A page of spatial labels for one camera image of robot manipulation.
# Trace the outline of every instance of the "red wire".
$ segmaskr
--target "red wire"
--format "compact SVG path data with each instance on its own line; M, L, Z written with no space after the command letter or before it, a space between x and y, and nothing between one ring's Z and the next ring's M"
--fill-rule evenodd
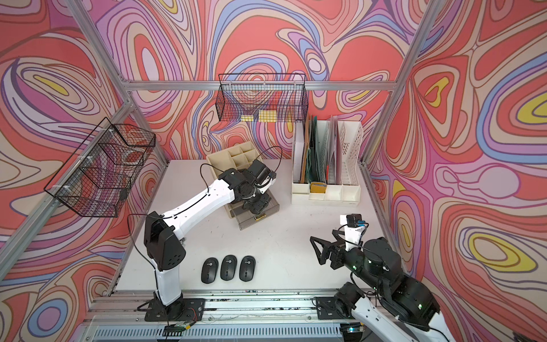
M197 315L196 315L196 310L194 310L194 308L191 308L192 311L194 312L194 321L197 322Z

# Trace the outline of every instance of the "metal bar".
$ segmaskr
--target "metal bar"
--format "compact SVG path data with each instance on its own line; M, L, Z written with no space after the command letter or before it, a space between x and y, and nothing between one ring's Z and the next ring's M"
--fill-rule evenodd
M130 104L123 104L114 114L111 122L123 122L129 114L130 109ZM81 155L87 155L103 134L104 131L99 132L82 151ZM78 165L79 162L74 163L59 179L57 184L65 183L72 172L76 170ZM60 202L58 200L44 193L44 198L42 201L32 210L32 212L27 216L19 228L17 228L13 235L8 238L8 241L5 242L4 247L0 250L0 281L4 279L13 265L15 265L17 260L19 260L23 252L30 245L34 237L36 237L36 235L40 232L42 227L44 227L59 204Z
M389 245L397 252L399 255L401 255L401 250L399 248L399 244L396 243L395 239L393 238L393 235L391 233L391 230L389 228L389 221L386 220L386 217L383 214L383 207L380 203L380 199L378 198L378 194L376 191L374 191L374 185L372 178L370 177L370 173L368 169L366 168L366 165L360 165L359 168L361 169L361 174L363 175L363 179L365 180L366 189L369 192L369 196L371 200L373 201L373 207L376 211L376 216L378 216L378 222L380 223L380 228L382 228L383 235L387 238L387 242L389 242ZM402 263L403 270L408 273L408 268L406 267L405 263Z
M279 294L276 291L263 292L207 292L200 291L184 292L185 298L205 298L205 310L203 320L214 322L217 318L227 318L231 323L242 323L248 318L259 321L273 322L282 319L283 321L301 321L311 316L312 320L317 319L316 309L310 306L312 297L331 297L335 294L333 291L313 291L303 295L302 292L287 292ZM85 316L87 322L97 322L101 316L107 318L107 324L132 324L141 321L144 317L143 312L135 312L135 308L152 299L152 292L137 291L132 292L114 292L110 297L96 298L90 306L90 311ZM393 321L395 317L391 316L381 305L378 309ZM246 318L239 319L238 316L244 315Z
M382 138L383 130L386 127L393 111L396 109L397 100L403 92L406 80L410 75L410 71L412 70L412 67L414 67L414 64L416 63L416 60L422 50L422 46L425 43L427 36L435 23L435 19L437 18L437 15L439 14L444 3L445 0L429 1L422 20L418 25L418 29L416 30L416 34L414 35L414 39L410 44L409 51L407 52L405 59L403 60L403 64L401 65L401 69L399 70L399 74L397 75L397 86L384 105L384 110L380 114L378 123L374 127L371 133L371 138L365 147L365 153L363 154L362 160L368 160L370 158L370 154L372 153L371 147L376 146L378 140Z
M161 181L164 179L165 171L167 171L167 166L164 166L160 175L160 179L158 180L157 184L161 184ZM150 196L150 200L148 201L148 204L146 205L146 208L144 209L143 213L147 213L148 211L150 211L150 207L152 205L152 202L154 201L154 198L156 197L156 194L158 193L159 188L160 187L154 188L154 192L152 193L152 196ZM146 216L144 215L141 215L139 217L140 219L138 220L133 230L133 241L137 241L137 237L142 229L142 226L144 225L144 220L146 220ZM116 270L116 273L114 273L114 277L112 278L112 281L110 282L110 286L108 286L107 296L110 296L112 294L112 292L114 291L114 288L118 284L118 278L121 276L121 272L124 270L125 264L127 263L127 260L129 259L129 255L131 254L131 250L133 248L134 248L134 245L130 241L128 247L125 250L123 258L121 259L121 263L118 265L118 269Z
M246 322L234 325L232 321L224 324L208 325L198 322L192 329L165 334L165 324L110 324L104 320L97 329L85 338L92 341L322 341L343 340L340 323L323 322Z
M233 84L249 84L230 81ZM264 81L260 84L287 84L294 82ZM218 90L219 81L125 81L126 91L131 90ZM388 90L395 89L395 81L308 81L306 90Z
M120 96L124 101L127 100L129 95L124 91L124 87L121 84L121 74L118 71L118 68L116 68L116 64L114 63L114 60L112 60L112 57L110 56L97 27L89 16L88 11L85 9L82 0L66 0L65 3L72 12L72 16L85 38L88 40L95 55L98 57L99 62L103 64L114 87L120 92Z
M112 84L120 93L120 96L124 99L124 101L129 101L134 106L135 113L133 117L135 118L137 124L143 129L152 131L150 125L148 124L148 121L142 114L141 109L136 105L133 96L131 96L131 94L129 94L125 90L125 87L122 83L121 73L116 67L114 59L108 52L108 49L106 48L106 45L104 44L104 41L101 38L97 27L95 26L95 23L93 23L91 16L85 9L83 2L81 0L66 0L65 2L67 4L67 7L72 12L72 16L75 19L76 23L78 23L80 30L84 34L85 38L88 40L89 45L95 52L98 60L101 62L101 64L103 64ZM160 163L167 165L167 159L165 159L163 149L160 146L156 145L154 150L158 155Z

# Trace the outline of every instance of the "white table surface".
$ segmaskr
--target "white table surface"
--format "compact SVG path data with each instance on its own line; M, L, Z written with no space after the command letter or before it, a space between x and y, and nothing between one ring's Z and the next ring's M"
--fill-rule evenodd
M159 185L150 212L163 213L173 209L205 188L199 167L203 160L172 160ZM275 169L278 160L265 160ZM203 175L210 184L211 171L203 167ZM350 280L346 267L333 270L330 261L319 265L310 236L334 241L331 234L340 225L339 215L359 213L370 226L363 240L383 236L378 218L360 172L361 201L357 207L328 207L291 205L291 161L282 160L276 183L270 188L280 204L279 212L260 222L239 230L237 220L229 218L221 207L192 228L186 235L186 257L180 264L181 289L185 291L262 290L262 289L335 289ZM136 244L146 256L141 228ZM219 264L233 254L238 266L234 278L224 281L217 272L214 282L201 282L201 268L205 259L215 257ZM253 280L239 279L239 264L244 256L253 256L257 262ZM367 287L360 279L358 284ZM155 290L152 267L133 248L121 273L116 291Z

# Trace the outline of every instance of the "wire mesh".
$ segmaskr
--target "wire mesh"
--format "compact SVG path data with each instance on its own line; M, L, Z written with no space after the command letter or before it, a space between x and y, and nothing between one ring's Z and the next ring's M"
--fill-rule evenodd
M117 217L155 142L152 132L110 124L59 190L44 190L80 216Z
M293 122L307 117L304 74L220 74L219 79L219 121Z

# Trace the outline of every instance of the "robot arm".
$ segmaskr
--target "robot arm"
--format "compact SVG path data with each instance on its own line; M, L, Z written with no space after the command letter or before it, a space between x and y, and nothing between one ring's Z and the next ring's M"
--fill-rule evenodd
M207 189L163 214L152 212L144 225L144 245L155 268L156 297L169 312L181 295L179 264L186 256L181 240L188 231L221 206L243 201L243 208L261 213L270 202L265 192L276 174L259 160L244 170L228 169Z
M401 257L391 249L387 240L381 237L363 244L360 238L368 225L359 214L341 216L340 223L347 227L344 233L333 230L335 242L310 238L319 263L323 265L330 259L333 269L342 266L349 268L376 291L382 306L405 323L420 342L454 342L437 300L424 284L403 272ZM322 250L319 250L318 244L323 247ZM334 297L335 307L341 316L353 316L383 341L413 341L411 336L379 312L353 283L346 282Z

